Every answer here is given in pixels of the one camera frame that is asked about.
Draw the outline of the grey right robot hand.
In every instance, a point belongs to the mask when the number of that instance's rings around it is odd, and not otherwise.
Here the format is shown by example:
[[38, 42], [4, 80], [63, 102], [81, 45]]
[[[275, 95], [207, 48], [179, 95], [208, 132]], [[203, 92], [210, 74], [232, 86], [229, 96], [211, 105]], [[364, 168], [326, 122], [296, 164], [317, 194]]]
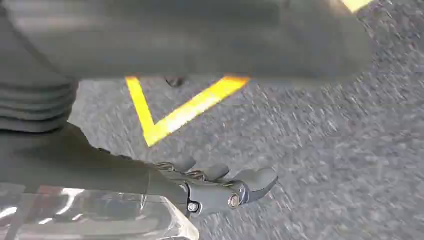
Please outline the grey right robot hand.
[[186, 213], [176, 174], [93, 147], [69, 123], [81, 81], [321, 86], [354, 79], [371, 57], [369, 35], [340, 0], [3, 0], [0, 181], [161, 195]]

